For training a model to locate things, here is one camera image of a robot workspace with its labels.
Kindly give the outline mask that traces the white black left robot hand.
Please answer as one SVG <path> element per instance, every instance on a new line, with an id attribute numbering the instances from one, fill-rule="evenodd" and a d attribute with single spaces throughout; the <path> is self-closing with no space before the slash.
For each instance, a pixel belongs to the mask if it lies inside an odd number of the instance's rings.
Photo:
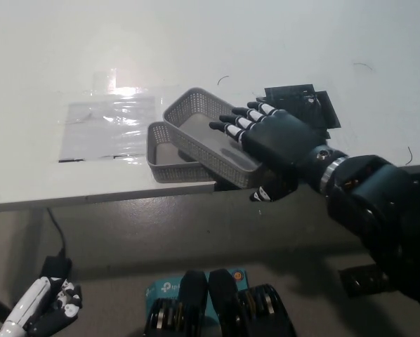
<path id="1" fill-rule="evenodd" d="M 4 320 L 0 336 L 53 336 L 72 324 L 81 309 L 79 285 L 58 277 L 40 277 Z"/>

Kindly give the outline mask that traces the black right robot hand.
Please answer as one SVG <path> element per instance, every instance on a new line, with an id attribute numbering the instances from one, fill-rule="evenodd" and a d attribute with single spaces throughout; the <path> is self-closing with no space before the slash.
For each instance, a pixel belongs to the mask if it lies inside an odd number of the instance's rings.
<path id="1" fill-rule="evenodd" d="M 209 127 L 232 138 L 275 174 L 251 194 L 251 201 L 282 199 L 296 191 L 300 181 L 326 195 L 332 173 L 348 158 L 291 113 L 263 102 L 235 107 Z"/>

